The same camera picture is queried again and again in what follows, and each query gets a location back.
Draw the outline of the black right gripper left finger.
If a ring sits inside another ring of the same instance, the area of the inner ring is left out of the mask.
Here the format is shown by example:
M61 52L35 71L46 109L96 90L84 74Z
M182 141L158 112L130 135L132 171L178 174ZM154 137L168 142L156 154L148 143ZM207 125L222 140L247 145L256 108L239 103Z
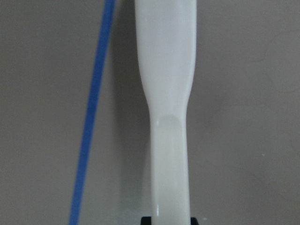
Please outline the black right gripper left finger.
M142 217L140 221L140 225L152 225L151 217Z

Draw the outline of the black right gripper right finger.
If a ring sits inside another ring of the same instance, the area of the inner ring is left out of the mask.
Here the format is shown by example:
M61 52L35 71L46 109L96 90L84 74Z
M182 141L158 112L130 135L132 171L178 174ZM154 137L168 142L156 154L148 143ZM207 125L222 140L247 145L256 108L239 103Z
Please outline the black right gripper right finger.
M195 217L191 217L190 222L191 225L199 225L198 220Z

